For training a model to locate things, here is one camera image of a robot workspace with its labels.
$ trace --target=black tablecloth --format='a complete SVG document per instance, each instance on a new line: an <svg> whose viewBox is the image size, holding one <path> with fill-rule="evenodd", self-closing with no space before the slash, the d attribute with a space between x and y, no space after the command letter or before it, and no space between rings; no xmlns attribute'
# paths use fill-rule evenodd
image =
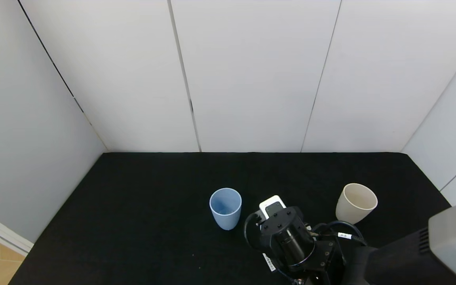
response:
<svg viewBox="0 0 456 285"><path fill-rule="evenodd" d="M449 207L399 153L108 153L10 284L286 284L245 244L243 220L277 194L299 206L306 222L330 222L350 182L378 196L378 207L357 224L373 247L425 227ZM223 187L242 195L232 231L220 229L209 208Z"/></svg>

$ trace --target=black cable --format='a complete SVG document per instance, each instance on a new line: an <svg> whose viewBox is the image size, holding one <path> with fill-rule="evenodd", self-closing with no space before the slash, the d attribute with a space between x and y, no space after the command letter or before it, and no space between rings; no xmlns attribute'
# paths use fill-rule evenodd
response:
<svg viewBox="0 0 456 285"><path fill-rule="evenodd" d="M339 245L338 248L339 248L340 256L342 257L342 264L344 266L346 266L346 264L348 262L346 261L346 258L344 257L344 252L342 252L342 247L340 246L339 238L337 236L335 237L335 242L337 242L337 244Z"/></svg>
<svg viewBox="0 0 456 285"><path fill-rule="evenodd" d="M326 285L331 285L330 277L328 276L328 274L326 272L323 274L323 283Z"/></svg>
<svg viewBox="0 0 456 285"><path fill-rule="evenodd" d="M293 283L295 281L295 279L288 276L288 274L284 273L281 269L277 268L277 271L279 271L279 273L282 274L284 277L286 277L286 279L288 279L291 283Z"/></svg>
<svg viewBox="0 0 456 285"><path fill-rule="evenodd" d="M332 232L332 234L322 234L321 236L335 236L335 237L337 237L338 236L338 232ZM360 242L362 245L365 245L367 247L367 242L363 238L360 238L358 236L352 235L351 238L348 238L348 239Z"/></svg>
<svg viewBox="0 0 456 285"><path fill-rule="evenodd" d="M324 222L320 222L319 224L315 225L314 227L311 228L311 231L312 232L316 232L318 230L318 228L322 227L322 226L326 226L326 223Z"/></svg>
<svg viewBox="0 0 456 285"><path fill-rule="evenodd" d="M343 225L343 226L346 226L350 229L352 229L353 231L356 232L356 234L363 239L363 235L362 233L360 232L360 230L353 224L350 224L349 222L344 222L343 220L335 220L333 222L329 222L328 224L325 224L324 222L321 222L320 224L318 225L315 225L311 231L313 232L318 232L318 233L321 233L322 231L318 231L318 229L320 227L325 227L326 229L331 229L333 226L336 226L336 225Z"/></svg>
<svg viewBox="0 0 456 285"><path fill-rule="evenodd" d="M254 219L254 218L258 218L259 215L255 212L255 213L251 213L250 215L248 215L248 217L246 218L246 221L244 222L244 238L246 239L246 243L252 248L252 249L255 249L257 251L260 251L259 249L257 249L255 246L253 246L250 242L249 242L249 239L247 238L247 226L249 225L249 223Z"/></svg>

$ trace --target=sticker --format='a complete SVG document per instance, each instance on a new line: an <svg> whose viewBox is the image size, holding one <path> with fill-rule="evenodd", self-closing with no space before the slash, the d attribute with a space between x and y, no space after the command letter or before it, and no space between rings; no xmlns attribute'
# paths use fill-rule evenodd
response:
<svg viewBox="0 0 456 285"><path fill-rule="evenodd" d="M350 234L338 233L337 236L338 236L339 238L351 239L351 235L350 235Z"/></svg>
<svg viewBox="0 0 456 285"><path fill-rule="evenodd" d="M275 271L276 267L274 266L274 264L272 264L272 260L270 258L268 258L268 256L266 256L266 254L263 254L263 257L265 258L266 264L270 268L270 271Z"/></svg>

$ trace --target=plastic cup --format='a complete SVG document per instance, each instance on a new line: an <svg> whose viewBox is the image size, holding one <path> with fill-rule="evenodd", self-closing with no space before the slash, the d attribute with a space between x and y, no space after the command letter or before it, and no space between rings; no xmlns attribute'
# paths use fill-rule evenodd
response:
<svg viewBox="0 0 456 285"><path fill-rule="evenodd" d="M240 218L242 197L232 188L215 191L209 200L210 211L217 225L226 231L233 229Z"/></svg>
<svg viewBox="0 0 456 285"><path fill-rule="evenodd" d="M362 184L350 183L344 186L335 208L337 220L356 224L378 206L378 197Z"/></svg>

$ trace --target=baseboard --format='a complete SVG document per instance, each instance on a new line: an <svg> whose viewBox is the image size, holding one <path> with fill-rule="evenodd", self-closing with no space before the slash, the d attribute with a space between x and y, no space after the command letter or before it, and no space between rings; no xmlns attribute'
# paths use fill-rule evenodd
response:
<svg viewBox="0 0 456 285"><path fill-rule="evenodd" d="M29 240L26 240L15 233L15 231L8 229L8 227L2 223L0 223L0 244L22 254L23 256L27 256L34 245Z"/></svg>

